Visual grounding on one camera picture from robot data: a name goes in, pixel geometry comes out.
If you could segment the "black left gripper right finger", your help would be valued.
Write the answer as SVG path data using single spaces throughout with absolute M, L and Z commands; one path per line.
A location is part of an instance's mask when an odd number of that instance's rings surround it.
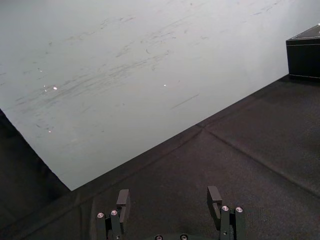
M 213 218 L 220 240 L 245 240 L 245 211 L 242 207 L 235 208 L 223 204 L 222 197 L 216 186 L 207 187 L 207 206 Z

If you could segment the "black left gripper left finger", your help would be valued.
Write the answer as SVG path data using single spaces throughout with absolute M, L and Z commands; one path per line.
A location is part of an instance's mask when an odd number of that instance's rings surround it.
M 116 208 L 109 213 L 102 211 L 96 215 L 97 240 L 123 240 L 125 225 L 130 214 L 130 191 L 121 189 L 118 193 Z

